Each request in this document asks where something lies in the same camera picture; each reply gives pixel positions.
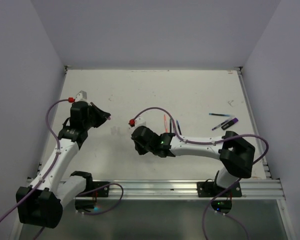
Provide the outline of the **blue pen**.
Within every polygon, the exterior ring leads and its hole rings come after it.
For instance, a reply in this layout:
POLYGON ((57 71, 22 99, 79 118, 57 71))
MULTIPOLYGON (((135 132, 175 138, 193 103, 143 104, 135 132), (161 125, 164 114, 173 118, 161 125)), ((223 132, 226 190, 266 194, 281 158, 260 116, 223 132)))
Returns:
POLYGON ((180 127, 180 124, 179 124, 178 120, 176 120, 176 126, 177 126, 179 134, 182 135, 181 127, 180 127))

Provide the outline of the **purple pen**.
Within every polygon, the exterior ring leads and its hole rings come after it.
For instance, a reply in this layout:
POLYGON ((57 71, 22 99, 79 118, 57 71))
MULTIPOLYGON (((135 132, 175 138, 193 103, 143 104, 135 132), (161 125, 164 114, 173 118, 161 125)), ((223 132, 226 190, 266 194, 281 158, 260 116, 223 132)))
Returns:
POLYGON ((211 130, 212 130, 212 131, 214 131, 214 130, 216 130, 216 129, 220 128, 221 126, 223 126, 223 125, 225 125, 226 123, 228 123, 230 120, 232 120, 232 119, 231 119, 231 118, 229 118, 229 119, 227 119, 227 120, 225 120, 225 121, 221 122, 221 123, 220 123, 220 124, 218 124, 217 126, 213 127, 211 130))

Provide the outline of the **red pen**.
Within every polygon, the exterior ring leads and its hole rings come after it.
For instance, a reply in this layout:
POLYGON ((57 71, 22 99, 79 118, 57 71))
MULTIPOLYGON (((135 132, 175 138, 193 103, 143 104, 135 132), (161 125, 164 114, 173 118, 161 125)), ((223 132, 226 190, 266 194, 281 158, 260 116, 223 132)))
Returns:
POLYGON ((171 127, 171 132, 175 132, 175 121, 171 118, 170 119, 170 127, 171 127))

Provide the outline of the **black purple highlighter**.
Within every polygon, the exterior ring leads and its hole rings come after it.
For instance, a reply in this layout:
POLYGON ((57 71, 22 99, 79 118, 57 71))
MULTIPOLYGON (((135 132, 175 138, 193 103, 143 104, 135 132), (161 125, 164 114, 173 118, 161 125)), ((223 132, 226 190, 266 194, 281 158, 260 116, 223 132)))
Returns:
POLYGON ((227 123, 225 123, 224 125, 221 126, 222 130, 227 130, 230 127, 232 127, 234 124, 236 124, 239 120, 235 117, 232 120, 228 121, 227 123))

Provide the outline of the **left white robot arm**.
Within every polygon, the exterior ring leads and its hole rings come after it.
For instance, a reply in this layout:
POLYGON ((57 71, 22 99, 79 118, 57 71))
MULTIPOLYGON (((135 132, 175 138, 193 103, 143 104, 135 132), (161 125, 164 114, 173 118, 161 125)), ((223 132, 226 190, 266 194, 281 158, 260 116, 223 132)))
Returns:
POLYGON ((89 172, 73 172, 61 185, 62 177, 72 159, 88 138, 91 128, 98 128, 111 118, 109 112, 98 108, 93 102, 75 101, 70 116, 55 134, 56 146, 39 174, 28 187, 16 192, 17 212, 22 224, 55 228, 64 208, 77 195, 89 196, 94 184, 89 172))

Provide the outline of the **orange pen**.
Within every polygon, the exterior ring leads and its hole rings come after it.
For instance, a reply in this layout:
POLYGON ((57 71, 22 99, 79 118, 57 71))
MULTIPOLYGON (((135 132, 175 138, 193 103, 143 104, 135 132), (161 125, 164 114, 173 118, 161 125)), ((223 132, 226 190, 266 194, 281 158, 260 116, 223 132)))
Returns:
POLYGON ((168 133, 168 122, 167 122, 167 117, 165 114, 163 115, 163 121, 164 121, 165 132, 168 133))

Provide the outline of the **green pen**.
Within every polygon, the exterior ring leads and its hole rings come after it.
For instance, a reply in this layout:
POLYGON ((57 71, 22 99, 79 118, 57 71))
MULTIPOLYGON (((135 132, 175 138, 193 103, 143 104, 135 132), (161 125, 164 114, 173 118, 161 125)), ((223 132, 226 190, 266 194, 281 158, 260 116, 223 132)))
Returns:
POLYGON ((173 133, 173 121, 171 118, 169 119, 169 133, 173 133))

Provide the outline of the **teal pen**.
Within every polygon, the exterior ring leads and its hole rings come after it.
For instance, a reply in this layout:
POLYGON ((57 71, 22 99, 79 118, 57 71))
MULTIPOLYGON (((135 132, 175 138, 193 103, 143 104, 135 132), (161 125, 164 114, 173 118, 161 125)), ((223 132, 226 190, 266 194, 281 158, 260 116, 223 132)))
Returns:
POLYGON ((210 116, 218 116, 218 117, 227 117, 232 118, 234 115, 231 114, 222 114, 222 113, 209 113, 210 116))

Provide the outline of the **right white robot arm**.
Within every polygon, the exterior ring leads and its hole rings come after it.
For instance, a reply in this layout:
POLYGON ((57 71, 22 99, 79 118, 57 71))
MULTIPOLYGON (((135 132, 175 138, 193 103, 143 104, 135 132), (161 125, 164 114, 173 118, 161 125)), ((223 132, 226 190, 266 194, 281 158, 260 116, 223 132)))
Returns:
POLYGON ((135 128, 131 134, 139 155, 152 153, 160 158, 197 156, 215 159, 223 164, 215 176, 213 192, 225 196, 238 179, 252 176, 255 147, 233 131, 219 137, 185 137, 175 133, 153 132, 146 126, 135 128))

